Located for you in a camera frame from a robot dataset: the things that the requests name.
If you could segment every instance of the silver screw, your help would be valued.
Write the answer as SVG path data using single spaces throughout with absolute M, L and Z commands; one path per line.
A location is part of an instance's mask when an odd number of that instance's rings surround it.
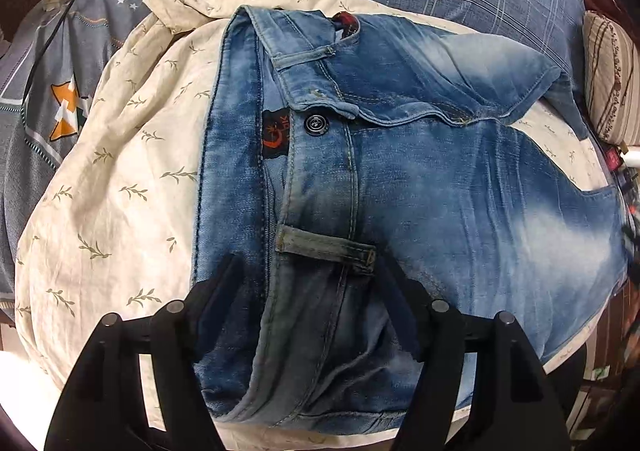
M 443 299 L 437 299 L 433 303 L 431 303 L 431 308 L 433 308 L 436 312 L 444 313 L 449 310 L 449 303 L 447 303 Z
M 500 314 L 498 314 L 498 319 L 505 325 L 510 325 L 516 320 L 515 316 L 511 312 L 507 312 L 506 310 L 503 310 L 502 312 L 500 312 Z
M 100 319 L 100 323 L 102 323 L 105 326 L 113 326 L 117 323 L 117 321 L 118 321 L 118 315 L 114 314 L 113 312 L 109 314 L 105 314 L 104 316 L 102 316 L 102 319 Z
M 167 311 L 171 312 L 172 314 L 178 314 L 178 312 L 181 312 L 183 308 L 184 308 L 184 303 L 179 299 L 174 299 L 171 303 L 169 303 L 166 306 Z

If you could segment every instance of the red fabric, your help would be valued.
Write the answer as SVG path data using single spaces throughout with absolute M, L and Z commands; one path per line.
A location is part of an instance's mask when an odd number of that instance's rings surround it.
M 594 11 L 620 25 L 636 46 L 640 46 L 640 27 L 635 24 L 619 0 L 584 0 L 587 11 Z

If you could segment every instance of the jeans button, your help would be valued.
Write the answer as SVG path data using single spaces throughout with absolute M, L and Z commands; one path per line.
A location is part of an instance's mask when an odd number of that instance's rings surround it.
M 305 130 L 310 136 L 323 136 L 329 129 L 329 121 L 319 114 L 310 115 L 305 119 Z

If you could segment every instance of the bright white surface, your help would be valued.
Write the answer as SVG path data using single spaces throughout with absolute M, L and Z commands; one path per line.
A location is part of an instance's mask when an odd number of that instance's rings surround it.
M 0 325 L 0 405 L 38 451 L 44 449 L 49 422 L 60 392 L 49 376 L 27 360 L 17 332 Z

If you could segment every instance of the brown striped fabric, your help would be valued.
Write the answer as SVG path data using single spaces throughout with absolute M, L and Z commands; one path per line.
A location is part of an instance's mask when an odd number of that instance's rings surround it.
M 588 11 L 582 28 L 585 94 L 598 136 L 610 144 L 640 144 L 640 55 L 616 22 Z

